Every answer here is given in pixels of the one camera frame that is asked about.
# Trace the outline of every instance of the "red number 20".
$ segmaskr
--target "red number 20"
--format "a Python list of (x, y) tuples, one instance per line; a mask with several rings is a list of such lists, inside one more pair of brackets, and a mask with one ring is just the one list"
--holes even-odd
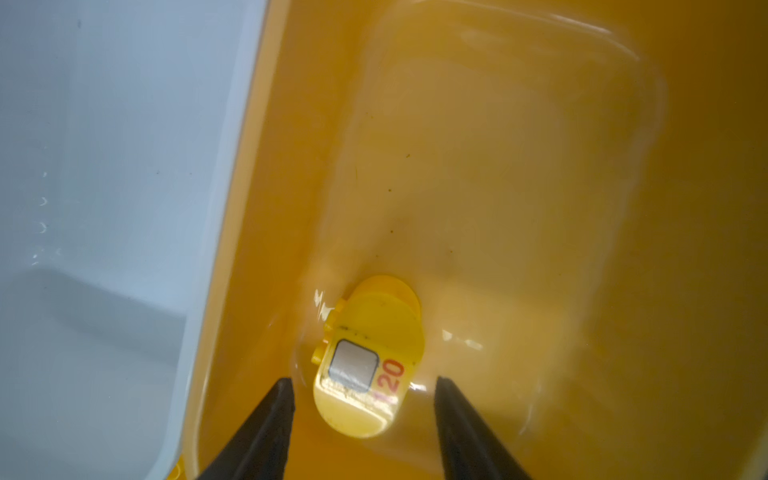
[[(382, 363), (382, 369), (393, 377), (402, 376), (402, 374), (406, 371), (406, 368), (402, 366), (400, 362), (392, 359), (384, 360), (384, 363)], [(386, 373), (379, 375), (379, 378), (376, 379), (376, 383), (379, 384), (380, 387), (383, 387), (386, 383), (386, 386), (389, 387), (390, 392), (397, 393), (397, 388), (400, 386), (400, 381), (393, 380)]]

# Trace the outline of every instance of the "gray square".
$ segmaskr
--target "gray square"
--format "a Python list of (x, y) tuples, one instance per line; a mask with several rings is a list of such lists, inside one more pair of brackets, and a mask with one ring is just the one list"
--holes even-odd
[(356, 392), (365, 393), (371, 388), (373, 375), (379, 366), (376, 352), (364, 349), (348, 340), (336, 344), (333, 360), (328, 368), (328, 376), (334, 382)]

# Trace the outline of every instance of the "container wall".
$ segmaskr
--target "container wall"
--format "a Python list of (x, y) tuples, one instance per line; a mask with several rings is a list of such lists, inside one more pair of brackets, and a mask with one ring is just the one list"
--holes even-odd
[(175, 463), (264, 7), (0, 2), (0, 477)]

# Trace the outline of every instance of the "yellow plastic piece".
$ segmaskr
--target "yellow plastic piece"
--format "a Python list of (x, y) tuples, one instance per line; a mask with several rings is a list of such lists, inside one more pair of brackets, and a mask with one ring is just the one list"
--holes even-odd
[[(336, 304), (324, 327), (326, 336), (312, 358), (319, 365), (313, 391), (320, 415), (351, 437), (366, 439), (384, 432), (395, 420), (424, 355), (419, 299), (401, 280), (373, 276), (347, 301)], [(367, 390), (350, 388), (329, 374), (340, 342), (376, 354)]]

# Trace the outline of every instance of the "yellow plastic container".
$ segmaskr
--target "yellow plastic container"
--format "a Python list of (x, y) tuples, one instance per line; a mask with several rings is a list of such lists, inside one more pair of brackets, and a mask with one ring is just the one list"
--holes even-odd
[[(270, 3), (185, 425), (187, 476), (291, 376), (287, 478), (440, 478), (453, 379), (547, 478), (761, 478), (761, 2)], [(405, 280), (392, 427), (313, 400), (323, 316)]]

